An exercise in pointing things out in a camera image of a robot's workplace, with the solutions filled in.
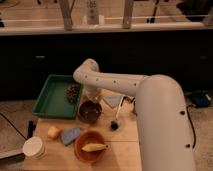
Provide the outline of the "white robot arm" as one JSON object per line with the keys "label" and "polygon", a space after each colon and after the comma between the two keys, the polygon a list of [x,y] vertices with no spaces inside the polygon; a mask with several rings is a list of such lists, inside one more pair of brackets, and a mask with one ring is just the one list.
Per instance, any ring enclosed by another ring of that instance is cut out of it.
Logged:
{"label": "white robot arm", "polygon": [[103,73],[93,59],[85,60],[73,78],[92,98],[99,88],[135,98],[142,171],[196,171],[186,101],[176,80]]}

